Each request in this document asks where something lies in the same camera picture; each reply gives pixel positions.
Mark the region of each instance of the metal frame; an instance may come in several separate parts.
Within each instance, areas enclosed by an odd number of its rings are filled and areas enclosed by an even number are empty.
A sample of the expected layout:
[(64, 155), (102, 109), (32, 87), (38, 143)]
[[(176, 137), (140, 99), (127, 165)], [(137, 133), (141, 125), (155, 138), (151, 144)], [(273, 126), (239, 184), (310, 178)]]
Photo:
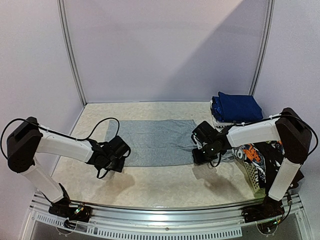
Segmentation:
[[(68, 28), (68, 22), (67, 22), (65, 1), (64, 0), (57, 0), (57, 3), (58, 3), (58, 10), (59, 10), (60, 21), (61, 21), (62, 34), (63, 34), (63, 38), (64, 38), (64, 42), (65, 42), (65, 47), (66, 47), (72, 75), (74, 78), (75, 86), (76, 86), (78, 95), (80, 97), (81, 103), (83, 106), (85, 106), (88, 102), (86, 100), (85, 91), (84, 91), (83, 84), (82, 84), (80, 76), (79, 76), (79, 72), (78, 72), (77, 64), (76, 64), (76, 59), (75, 59), (74, 51), (72, 48), (72, 43), (71, 43), (71, 38), (70, 38), (69, 28)], [(264, 21), (264, 25), (263, 25), (262, 39), (261, 39), (260, 49), (259, 49), (258, 62), (256, 64), (253, 80), (252, 80), (251, 87), (250, 87), (249, 93), (248, 93), (251, 96), (254, 95), (255, 90), (257, 88), (258, 79), (259, 79), (262, 65), (263, 65), (263, 61), (265, 58), (267, 43), (268, 43), (270, 29), (271, 29), (274, 5), (275, 5), (275, 0), (268, 1), (267, 11), (265, 14), (265, 21)]]
[(268, 39), (269, 39), (269, 34), (271, 29), (271, 22), (272, 22), (272, 16), (274, 13), (274, 7), (275, 7), (275, 0), (269, 0), (266, 15), (265, 15), (264, 26), (263, 26), (263, 33), (262, 33), (262, 40), (260, 44), (258, 62), (256, 64), (253, 81), (249, 90), (249, 95), (251, 96), (255, 94), (259, 76), (262, 69), (262, 65), (266, 55), (266, 49), (267, 49), (267, 44), (268, 44)]
[[(81, 109), (80, 114), (78, 115), (78, 117), (76, 118), (76, 120), (75, 120), (74, 124), (72, 125), (70, 131), (68, 132), (69, 135), (71, 135), (72, 132), (74, 131), (74, 129), (75, 129), (75, 127), (76, 127), (76, 125), (77, 125), (77, 123), (78, 123), (78, 121), (79, 121), (82, 113), (84, 112), (84, 110), (85, 110), (85, 106), (83, 106), (83, 108)], [(56, 161), (55, 161), (55, 163), (54, 163), (53, 169), (52, 169), (52, 171), (49, 173), (49, 175), (50, 175), (51, 177), (52, 177), (52, 175), (54, 174), (54, 172), (55, 172), (55, 170), (56, 170), (56, 168), (57, 168), (57, 165), (58, 165), (58, 162), (59, 162), (60, 158), (61, 158), (61, 156), (57, 156), (57, 157), (56, 157)]]
[[(78, 222), (76, 233), (106, 239), (135, 240), (204, 240), (231, 239), (242, 236), (242, 227), (255, 225), (245, 223), (241, 209), (261, 199), (234, 203), (223, 206), (208, 206), (207, 209), (153, 210), (125, 209), (90, 204), (93, 208), (89, 223)], [(286, 212), (289, 209), (287, 199), (282, 199)], [(28, 221), (22, 236), (29, 240), (36, 221), (64, 229), (64, 219), (48, 213), (50, 203), (41, 193), (35, 193), (29, 207)], [(310, 226), (306, 218), (300, 197), (292, 195), (291, 214), (295, 215), (302, 239), (312, 239)]]
[(78, 92), (78, 95), (80, 97), (80, 101), (83, 106), (86, 106), (87, 100), (85, 96), (85, 91), (78, 73), (76, 59), (74, 55), (74, 51), (71, 44), (69, 29), (68, 29), (68, 22), (67, 22), (67, 15), (66, 15), (66, 6), (64, 0), (57, 0), (58, 3), (58, 10), (60, 15), (60, 22), (61, 22), (61, 28), (62, 28), (62, 35), (65, 43), (66, 52), (68, 55), (74, 83), (76, 86), (76, 90)]

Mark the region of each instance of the gray towel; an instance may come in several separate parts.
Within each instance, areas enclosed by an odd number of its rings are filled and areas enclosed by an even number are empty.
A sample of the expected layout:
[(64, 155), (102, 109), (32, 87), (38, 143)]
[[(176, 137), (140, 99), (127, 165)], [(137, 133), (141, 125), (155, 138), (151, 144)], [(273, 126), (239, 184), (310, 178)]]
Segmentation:
[[(191, 140), (193, 120), (124, 120), (118, 135), (131, 148), (127, 167), (160, 167), (193, 164)], [(110, 121), (105, 140), (116, 134), (117, 122)]]

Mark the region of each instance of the lavender wall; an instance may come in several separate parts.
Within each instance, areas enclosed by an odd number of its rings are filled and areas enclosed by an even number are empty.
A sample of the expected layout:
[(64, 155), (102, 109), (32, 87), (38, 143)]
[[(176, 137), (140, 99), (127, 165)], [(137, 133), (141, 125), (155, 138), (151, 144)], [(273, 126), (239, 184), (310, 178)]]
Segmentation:
[[(66, 53), (57, 2), (0, 1), (0, 16), (0, 131), (13, 118), (34, 116), (45, 126), (69, 133), (82, 105)], [(38, 159), (46, 171), (52, 172), (56, 156), (39, 154)], [(20, 239), (35, 190), (0, 156), (1, 240)]]
[(68, 0), (87, 101), (208, 101), (248, 94), (267, 0)]
[[(293, 108), (320, 136), (319, 26), (320, 1), (275, 1), (254, 97), (267, 115), (279, 113), (284, 107)], [(320, 148), (302, 166), (305, 182), (300, 190), (314, 239), (320, 239), (319, 155)]]

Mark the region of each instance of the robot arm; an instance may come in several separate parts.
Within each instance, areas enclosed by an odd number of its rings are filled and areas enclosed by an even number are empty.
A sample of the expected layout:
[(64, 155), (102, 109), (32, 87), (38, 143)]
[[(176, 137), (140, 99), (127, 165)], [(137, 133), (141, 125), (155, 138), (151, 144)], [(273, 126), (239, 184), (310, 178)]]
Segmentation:
[(55, 182), (37, 161), (35, 153), (47, 153), (73, 158), (98, 170), (122, 172), (125, 153), (130, 147), (119, 136), (109, 142), (98, 143), (93, 139), (77, 140), (73, 137), (50, 130), (39, 125), (37, 119), (29, 117), (17, 127), (7, 138), (7, 161), (9, 168), (25, 176), (51, 202), (51, 214), (87, 222), (91, 208), (81, 208), (81, 214), (76, 214), (77, 207), (69, 207), (71, 200), (61, 184)]
[[(217, 154), (245, 144), (281, 141), (285, 151), (284, 159), (278, 173), (267, 182), (269, 187), (266, 188), (268, 191), (264, 203), (268, 202), (271, 206), (268, 205), (269, 209), (266, 210), (264, 204), (257, 209), (268, 217), (275, 217), (279, 215), (277, 209), (282, 208), (279, 202), (308, 157), (312, 133), (302, 122), (291, 108), (285, 108), (280, 114), (260, 122), (225, 127), (221, 132), (207, 122), (202, 122), (192, 132), (192, 139), (199, 148), (192, 151), (194, 162), (202, 164), (212, 161), (217, 158)], [(266, 163), (265, 166), (268, 176), (272, 165)]]

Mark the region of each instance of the blue folded cloth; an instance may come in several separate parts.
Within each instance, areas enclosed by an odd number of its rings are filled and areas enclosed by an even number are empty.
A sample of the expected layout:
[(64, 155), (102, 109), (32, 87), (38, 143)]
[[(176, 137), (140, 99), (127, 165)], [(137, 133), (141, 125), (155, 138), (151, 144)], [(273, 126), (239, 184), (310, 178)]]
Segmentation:
[(262, 109), (253, 96), (219, 92), (212, 102), (212, 114), (220, 122), (249, 123), (263, 119)]
[(224, 122), (222, 106), (219, 97), (213, 96), (212, 97), (212, 106), (211, 106), (211, 113), (216, 120), (219, 122)]

